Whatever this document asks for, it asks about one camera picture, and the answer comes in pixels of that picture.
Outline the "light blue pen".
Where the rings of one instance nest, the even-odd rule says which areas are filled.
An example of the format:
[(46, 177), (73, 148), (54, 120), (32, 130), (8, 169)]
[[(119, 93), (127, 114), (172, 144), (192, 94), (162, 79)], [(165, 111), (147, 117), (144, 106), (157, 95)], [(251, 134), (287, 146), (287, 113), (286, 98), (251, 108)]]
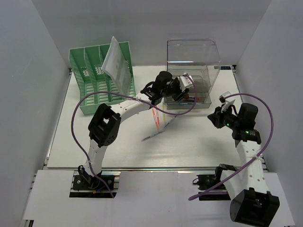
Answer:
[(176, 119), (176, 117), (171, 118), (163, 127), (163, 129), (165, 130), (169, 125), (171, 125), (173, 123), (173, 121)]

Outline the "clear acrylic drawer cabinet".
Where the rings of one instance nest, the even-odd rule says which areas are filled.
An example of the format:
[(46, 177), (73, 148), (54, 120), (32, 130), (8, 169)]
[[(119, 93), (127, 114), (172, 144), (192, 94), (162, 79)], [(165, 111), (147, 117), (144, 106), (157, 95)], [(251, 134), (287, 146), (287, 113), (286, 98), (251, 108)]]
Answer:
[[(188, 73), (195, 88), (190, 88), (187, 96), (197, 96), (194, 108), (206, 109), (211, 105), (210, 93), (221, 68), (221, 58), (213, 39), (169, 39), (167, 41), (167, 71), (173, 77)], [(189, 109), (193, 103), (165, 98), (168, 110)]]

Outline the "grey clear pen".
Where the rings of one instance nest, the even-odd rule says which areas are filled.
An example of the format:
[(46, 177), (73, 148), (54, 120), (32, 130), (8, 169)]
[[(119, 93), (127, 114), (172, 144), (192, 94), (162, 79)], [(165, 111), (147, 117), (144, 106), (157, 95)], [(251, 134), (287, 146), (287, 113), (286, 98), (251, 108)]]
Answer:
[(155, 137), (155, 136), (157, 136), (157, 135), (160, 135), (160, 134), (162, 134), (164, 131), (165, 131), (165, 130), (161, 130), (161, 131), (159, 131), (159, 132), (157, 132), (157, 133), (154, 133), (154, 134), (152, 134), (152, 135), (150, 135), (150, 136), (147, 136), (147, 137), (143, 138), (143, 139), (141, 140), (141, 142), (144, 142), (144, 141), (146, 141), (146, 140), (149, 140), (149, 139), (151, 139), (151, 138), (153, 138), (153, 137)]

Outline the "clear plastic document folder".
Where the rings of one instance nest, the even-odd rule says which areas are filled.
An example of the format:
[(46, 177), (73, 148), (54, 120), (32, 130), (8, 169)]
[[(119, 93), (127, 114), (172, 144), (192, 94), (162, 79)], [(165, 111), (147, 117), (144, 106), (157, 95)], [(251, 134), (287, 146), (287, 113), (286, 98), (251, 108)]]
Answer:
[(119, 94), (129, 96), (133, 78), (128, 42), (118, 42), (113, 36), (101, 70), (113, 81)]

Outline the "dark red pen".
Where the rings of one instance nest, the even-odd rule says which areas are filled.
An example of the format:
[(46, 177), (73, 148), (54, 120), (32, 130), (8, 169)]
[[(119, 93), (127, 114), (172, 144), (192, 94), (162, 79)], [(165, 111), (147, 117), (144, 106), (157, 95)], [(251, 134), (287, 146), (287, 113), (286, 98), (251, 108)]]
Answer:
[(189, 102), (189, 103), (193, 103), (194, 101), (199, 101), (199, 97), (194, 97), (194, 96), (186, 96), (184, 97), (181, 101), (182, 102)]

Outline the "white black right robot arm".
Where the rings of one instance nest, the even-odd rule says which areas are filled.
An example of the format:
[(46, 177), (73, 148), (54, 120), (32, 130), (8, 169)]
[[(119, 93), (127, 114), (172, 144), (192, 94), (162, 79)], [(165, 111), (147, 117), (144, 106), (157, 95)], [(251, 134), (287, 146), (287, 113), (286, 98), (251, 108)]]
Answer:
[(233, 222), (268, 227), (280, 201), (271, 194), (264, 177), (262, 161), (257, 156), (261, 150), (261, 137), (254, 129), (258, 108), (243, 103), (236, 115), (232, 109), (232, 105), (216, 107), (208, 119), (218, 129), (226, 126), (232, 130), (241, 165), (247, 167), (233, 176), (236, 167), (220, 164), (215, 171), (214, 184), (218, 188), (226, 188), (231, 199), (230, 217)]

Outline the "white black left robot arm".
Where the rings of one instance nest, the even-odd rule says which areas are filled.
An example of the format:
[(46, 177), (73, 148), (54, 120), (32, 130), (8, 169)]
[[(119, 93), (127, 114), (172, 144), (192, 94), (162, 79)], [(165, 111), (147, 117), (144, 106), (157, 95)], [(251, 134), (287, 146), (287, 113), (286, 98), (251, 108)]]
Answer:
[(116, 105), (101, 104), (88, 126), (89, 158), (81, 168), (82, 172), (87, 173), (84, 176), (85, 185), (91, 189), (99, 186), (98, 174), (102, 172), (105, 151), (116, 140), (122, 122), (158, 105), (165, 97), (180, 101), (193, 86), (193, 79), (187, 73), (174, 78), (171, 73), (161, 71), (136, 96)]

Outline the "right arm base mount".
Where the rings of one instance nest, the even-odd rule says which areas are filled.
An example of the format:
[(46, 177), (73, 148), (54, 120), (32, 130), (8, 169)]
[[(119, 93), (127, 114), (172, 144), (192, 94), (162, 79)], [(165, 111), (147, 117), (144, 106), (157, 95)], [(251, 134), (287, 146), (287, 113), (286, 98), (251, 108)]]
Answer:
[[(199, 193), (202, 191), (207, 190), (208, 188), (216, 185), (221, 181), (222, 172), (226, 171), (235, 172), (237, 170), (236, 167), (227, 165), (227, 164), (220, 164), (216, 167), (214, 174), (210, 175), (197, 175), (197, 178), (192, 181), (193, 185), (197, 185), (198, 189), (200, 190)], [(224, 184), (218, 186), (217, 191), (213, 194), (207, 194), (199, 197), (200, 201), (230, 201), (230, 197), (227, 193), (227, 190)]]

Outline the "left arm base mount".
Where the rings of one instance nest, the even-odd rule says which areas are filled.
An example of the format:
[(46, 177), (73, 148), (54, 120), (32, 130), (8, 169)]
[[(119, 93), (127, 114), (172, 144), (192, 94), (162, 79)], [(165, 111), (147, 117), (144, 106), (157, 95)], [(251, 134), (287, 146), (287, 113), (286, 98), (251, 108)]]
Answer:
[(98, 177), (104, 182), (89, 175), (83, 165), (78, 166), (78, 172), (74, 172), (72, 178), (70, 198), (104, 198), (112, 199), (116, 196), (119, 187), (119, 176), (117, 175), (102, 175), (98, 174)]

